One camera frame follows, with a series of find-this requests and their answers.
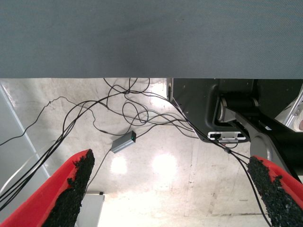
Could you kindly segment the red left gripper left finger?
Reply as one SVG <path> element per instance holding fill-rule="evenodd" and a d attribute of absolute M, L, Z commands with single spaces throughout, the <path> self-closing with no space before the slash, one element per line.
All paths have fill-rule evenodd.
<path fill-rule="evenodd" d="M 91 149 L 74 154 L 10 214 L 1 226 L 74 226 L 94 164 Z"/>

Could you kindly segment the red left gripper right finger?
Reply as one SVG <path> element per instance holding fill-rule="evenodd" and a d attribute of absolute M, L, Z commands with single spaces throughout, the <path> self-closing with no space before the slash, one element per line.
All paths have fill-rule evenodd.
<path fill-rule="evenodd" d="M 273 227 L 303 225 L 303 184 L 275 163 L 251 156 L 248 163 L 256 189 Z"/>

